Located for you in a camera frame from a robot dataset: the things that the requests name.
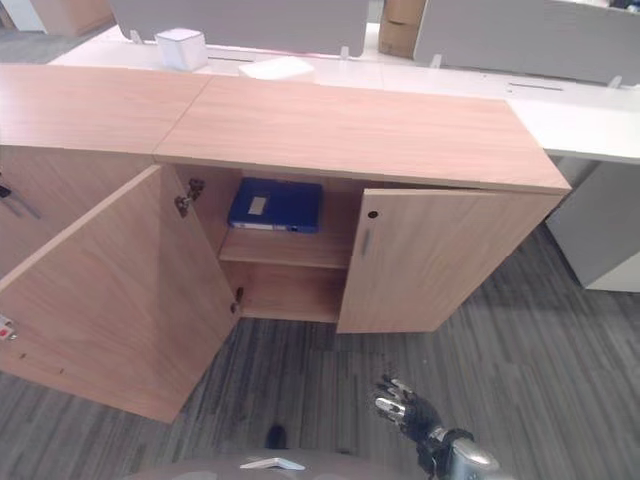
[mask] white box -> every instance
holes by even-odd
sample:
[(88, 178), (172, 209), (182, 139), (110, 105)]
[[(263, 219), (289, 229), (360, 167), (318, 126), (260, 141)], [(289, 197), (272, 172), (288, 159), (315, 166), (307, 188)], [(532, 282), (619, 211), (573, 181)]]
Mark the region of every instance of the white box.
[(241, 76), (261, 80), (289, 80), (294, 82), (312, 82), (315, 70), (312, 65), (296, 57), (281, 57), (263, 62), (250, 63), (238, 67)]
[(208, 64), (204, 34), (186, 28), (174, 28), (156, 34), (162, 62), (169, 68), (192, 72)]

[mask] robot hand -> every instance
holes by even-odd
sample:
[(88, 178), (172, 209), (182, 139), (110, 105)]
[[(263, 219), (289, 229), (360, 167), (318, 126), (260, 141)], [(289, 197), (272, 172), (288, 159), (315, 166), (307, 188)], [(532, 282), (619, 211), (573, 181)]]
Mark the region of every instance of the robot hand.
[(388, 375), (378, 388), (391, 398), (377, 397), (380, 416), (391, 420), (416, 443), (418, 464), (429, 475), (450, 480), (511, 479), (493, 456), (480, 449), (466, 430), (446, 430), (429, 401)]
[(402, 433), (420, 445), (442, 428), (440, 415), (435, 407), (395, 378), (382, 376), (378, 388), (391, 398), (378, 397), (375, 405), (378, 413), (396, 423)]

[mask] wooden countertop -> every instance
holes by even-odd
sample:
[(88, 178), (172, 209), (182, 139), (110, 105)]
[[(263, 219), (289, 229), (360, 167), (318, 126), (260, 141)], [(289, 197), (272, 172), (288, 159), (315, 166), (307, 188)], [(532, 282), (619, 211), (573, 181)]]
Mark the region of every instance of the wooden countertop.
[(119, 68), (0, 65), (0, 144), (149, 154), (208, 81)]
[(0, 143), (418, 184), (569, 190), (504, 101), (238, 77), (0, 66)]

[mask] door hinge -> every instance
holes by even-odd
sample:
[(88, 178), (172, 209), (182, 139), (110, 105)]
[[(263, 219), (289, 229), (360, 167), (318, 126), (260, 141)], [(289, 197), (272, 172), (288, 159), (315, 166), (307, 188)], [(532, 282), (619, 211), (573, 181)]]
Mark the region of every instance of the door hinge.
[(186, 197), (176, 197), (173, 201), (178, 212), (180, 212), (180, 216), (182, 218), (186, 217), (189, 213), (189, 207), (193, 202), (195, 202), (202, 191), (204, 190), (204, 180), (200, 180), (198, 178), (192, 178), (189, 180), (189, 191), (187, 192)]

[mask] gray carpet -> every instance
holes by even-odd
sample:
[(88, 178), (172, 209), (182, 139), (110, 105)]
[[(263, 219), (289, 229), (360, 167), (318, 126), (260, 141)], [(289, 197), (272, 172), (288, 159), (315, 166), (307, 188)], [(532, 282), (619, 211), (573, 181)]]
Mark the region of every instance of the gray carpet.
[[(76, 41), (0, 33), (0, 61), (44, 63)], [(111, 480), (261, 446), (273, 422), (291, 447), (425, 478), (371, 407), (383, 372), (520, 479), (634, 479), (639, 326), (640, 295), (582, 290), (540, 227), (434, 334), (243, 320), (170, 426), (0, 374), (0, 479)]]

